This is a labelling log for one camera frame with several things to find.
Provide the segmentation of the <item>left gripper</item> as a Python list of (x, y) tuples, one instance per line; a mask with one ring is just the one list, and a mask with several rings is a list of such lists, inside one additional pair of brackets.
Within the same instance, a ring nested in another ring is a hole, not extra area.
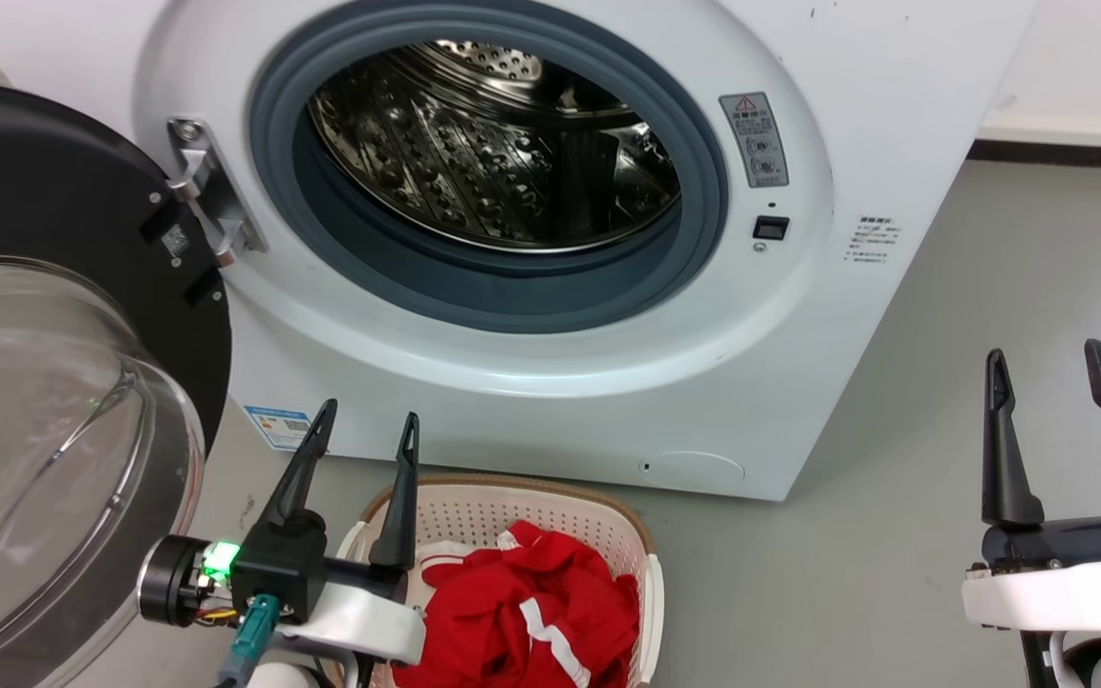
[(246, 618), (261, 605), (275, 618), (264, 643), (326, 658), (368, 656), (389, 663), (419, 663), (425, 640), (422, 615), (407, 607), (407, 576), (417, 548), (419, 417), (408, 413), (395, 454), (397, 476), (383, 527), (366, 563), (334, 559), (325, 553), (325, 532), (305, 515), (312, 479), (328, 452), (339, 401), (327, 398), (312, 419), (270, 495), (264, 518), (249, 532), (231, 563), (227, 582), (206, 570), (211, 543), (196, 537), (162, 537), (140, 568), (137, 609), (148, 621), (187, 627), (208, 622), (222, 602)]

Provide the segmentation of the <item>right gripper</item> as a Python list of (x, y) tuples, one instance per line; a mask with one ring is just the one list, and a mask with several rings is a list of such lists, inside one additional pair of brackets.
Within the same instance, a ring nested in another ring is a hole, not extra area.
[[(1090, 395), (1101, 409), (1101, 341), (1084, 341)], [(1045, 521), (1015, 435), (1004, 352), (984, 361), (981, 565), (961, 585), (967, 621), (1029, 632), (1101, 631), (1101, 518)]]

